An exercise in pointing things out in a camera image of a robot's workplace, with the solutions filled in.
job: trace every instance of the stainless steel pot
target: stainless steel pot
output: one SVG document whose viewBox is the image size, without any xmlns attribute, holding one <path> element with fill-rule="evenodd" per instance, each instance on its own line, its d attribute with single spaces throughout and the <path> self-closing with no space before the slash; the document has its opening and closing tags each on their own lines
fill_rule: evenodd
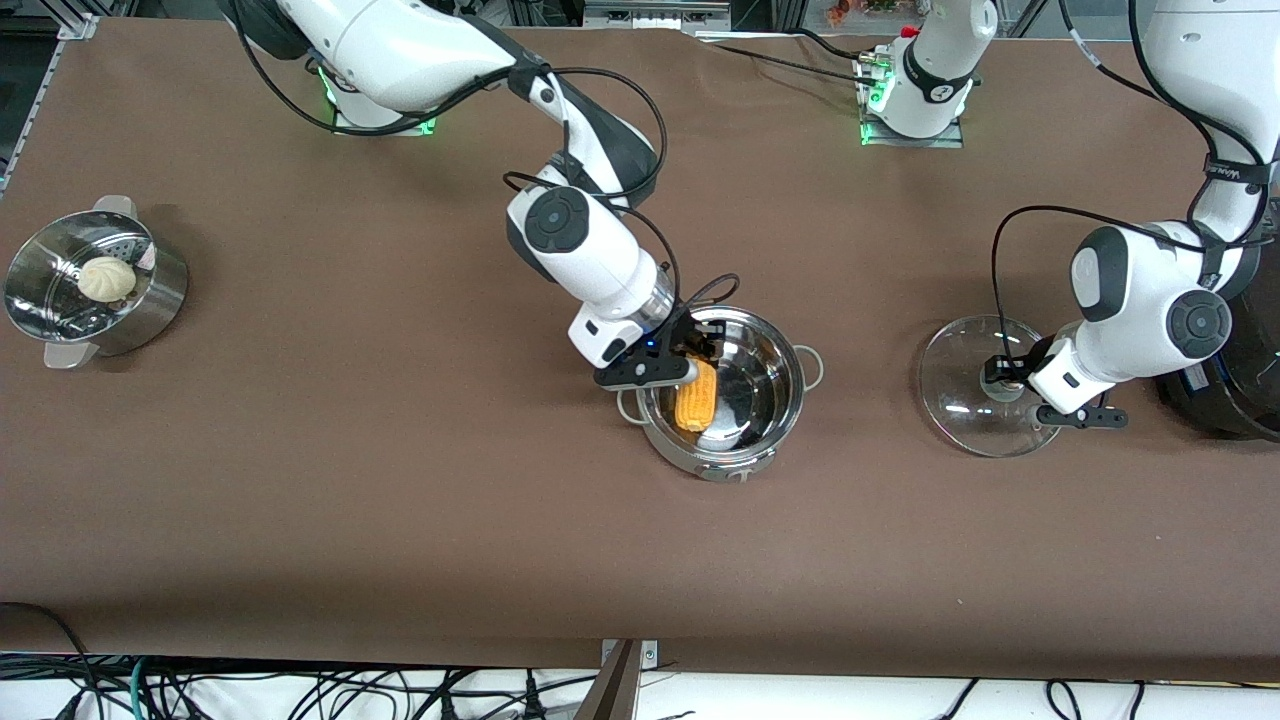
<svg viewBox="0 0 1280 720">
<path fill-rule="evenodd" d="M 79 292 L 81 268 L 111 256 L 134 274 L 133 291 L 116 302 Z M 123 195 L 99 200 L 92 210 L 54 220 L 28 240 L 9 265 L 4 306 L 26 334 L 45 341 L 45 365 L 79 368 L 95 354 L 120 355 L 160 333 L 187 292 L 187 264 L 138 222 Z"/>
<path fill-rule="evenodd" d="M 692 433 L 676 427 L 676 388 L 636 389 L 640 418 L 623 407 L 628 423 L 644 427 L 654 448 L 671 464 L 704 480 L 746 482 L 773 462 L 778 447 L 800 418 L 804 396 L 822 382 L 822 356 L 806 345 L 791 345 L 759 315 L 712 305 L 692 313 L 699 322 L 724 322 L 724 351 L 717 363 L 717 405 L 710 427 Z M 799 352 L 813 356 L 818 377 L 805 383 Z"/>
</svg>

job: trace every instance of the white surface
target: white surface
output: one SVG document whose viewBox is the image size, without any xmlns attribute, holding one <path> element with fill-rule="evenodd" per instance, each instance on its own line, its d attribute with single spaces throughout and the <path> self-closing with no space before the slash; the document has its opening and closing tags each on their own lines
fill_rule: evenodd
<svg viewBox="0 0 1280 720">
<path fill-rule="evenodd" d="M 538 671 L 540 684 L 576 678 L 590 671 Z M 415 685 L 431 685 L 440 673 L 407 673 Z M 458 689 L 511 689 L 524 692 L 522 670 L 483 671 Z M 946 712 L 965 680 L 908 678 L 835 678 L 790 675 L 713 675 L 703 673 L 646 673 L 643 678 L 637 720 L 660 720 L 692 710 L 690 720 L 934 720 Z M 215 720 L 283 720 L 314 683 L 301 678 L 232 682 L 210 680 L 189 694 Z M 577 702 L 589 683 L 543 694 L 548 708 Z M 1134 696 L 1132 684 L 1071 683 L 1084 720 L 1126 720 Z M 0 682 L 0 720 L 52 717 L 74 692 L 67 680 Z M 498 701 L 458 698 L 461 717 L 477 717 Z M 1065 697 L 1060 705 L 1066 708 Z M 131 720 L 109 706 L 111 720 Z M 332 708 L 326 706 L 325 717 Z M 366 696 L 343 712 L 344 720 L 385 720 L 389 702 Z M 406 712 L 399 706 L 399 717 Z M 86 700 L 77 717 L 96 717 Z M 319 719 L 312 710 L 307 716 Z M 439 711 L 426 715 L 435 720 Z M 506 720 L 509 714 L 499 715 Z M 965 702 L 959 720 L 1053 720 L 1044 701 L 1044 684 L 1030 680 L 983 680 Z M 1274 720 L 1280 717 L 1280 691 L 1147 685 L 1139 720 Z"/>
</svg>

